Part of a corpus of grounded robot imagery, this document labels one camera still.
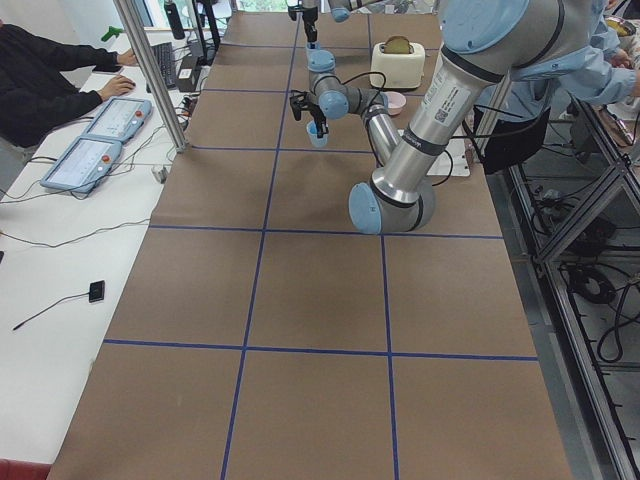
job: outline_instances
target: person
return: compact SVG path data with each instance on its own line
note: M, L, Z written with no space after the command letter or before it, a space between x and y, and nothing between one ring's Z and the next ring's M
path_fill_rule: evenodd
M604 10L615 3L616 0L592 0L590 45L580 70L550 80L513 82L501 108L508 113L499 115L493 130L493 134L511 135L491 138L487 142L482 159L485 174L522 163L540 149L551 111L549 100L558 88L594 105L640 96L640 73L631 69L631 60L619 48L616 32L604 20ZM476 130L494 89L485 89L476 101Z
M131 79L117 75L100 90L80 92L60 72L136 63L131 50L119 55L88 45L65 45L0 20L0 136L13 145L32 147L53 128L135 87Z

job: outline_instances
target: cup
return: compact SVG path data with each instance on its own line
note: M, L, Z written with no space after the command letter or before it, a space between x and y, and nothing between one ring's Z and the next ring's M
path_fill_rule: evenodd
M329 134L325 133L322 138L318 138L318 129L316 128L316 122L311 120L307 123L307 134L309 135L309 140L311 140L311 144L316 148L322 148L327 145L329 141Z

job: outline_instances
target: table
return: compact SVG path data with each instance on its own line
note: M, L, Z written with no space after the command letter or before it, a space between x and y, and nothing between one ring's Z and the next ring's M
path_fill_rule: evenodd
M345 77L440 45L429 16L317 25ZM374 159L357 118L322 151L291 118L304 43L231 19L49 478L571 478L482 171L418 232L355 232Z
M171 40L166 32L149 35L152 43ZM127 48L125 36L113 45L113 50ZM122 73L137 84L131 97L153 101L138 67L125 67ZM108 78L92 74L83 89L101 88ZM171 92L175 105L182 95ZM86 125L76 123L54 131L35 157L57 158ZM5 197L0 204L3 232L49 244L135 223L59 248L31 246L0 236L0 250L5 252L0 264L0 458L51 464L58 454L144 237L148 223L144 220L150 217L163 188L151 169L154 165L170 168L175 155L161 125L160 115L154 112L124 149L123 159L153 135L133 158L133 169L105 179L86 200L62 194L15 204ZM50 165L37 159L26 165L9 194L44 193L39 185L30 186ZM129 169L123 165L115 173ZM96 280L106 281L103 302L90 305L86 298L64 302L12 331L14 325L56 300L87 292L89 283Z

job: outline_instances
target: brown paper mat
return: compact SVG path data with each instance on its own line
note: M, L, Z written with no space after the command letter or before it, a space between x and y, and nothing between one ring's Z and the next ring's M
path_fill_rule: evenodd
M439 43L434 17L349 22L319 21L346 72L369 32ZM373 158L355 117L308 151L291 63L261 56L304 89L295 37L231 19L262 48L214 64L50 479L570 478L481 169L437 188L428 235L356 234Z

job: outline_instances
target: metal frame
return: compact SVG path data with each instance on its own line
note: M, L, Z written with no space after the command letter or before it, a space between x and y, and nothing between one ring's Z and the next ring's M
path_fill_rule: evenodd
M555 260L622 191L640 215L640 183L630 170L628 160L619 153L593 109L582 102L576 103L609 167L539 250L536 261L541 264Z
M603 384L602 372L585 341L580 319L576 318L569 297L562 289L564 281L560 278L554 262L620 193L624 192L627 195L640 215L640 180L629 168L628 158L621 155L602 127L593 108L581 102L576 103L580 115L586 119L587 127L609 166L586 192L580 205L573 209L548 240L543 243L537 235L533 234L536 251L534 261L540 268L540 275L547 279L553 292L574 360L616 474L620 480L637 480L632 453L622 437L623 427L615 412L612 411L611 397L606 385ZM525 179L521 178L517 169L509 169L509 174L514 185L523 185ZM516 192L520 204L526 211L529 197L522 188L516 188Z
M160 116L171 136L171 141L176 151L182 153L187 146L187 141L176 117L167 87L162 80L160 68L151 52L151 46L142 26L140 14L135 6L135 0L114 0L114 4L131 42L131 47L136 54L140 68L149 83L156 108L160 111Z

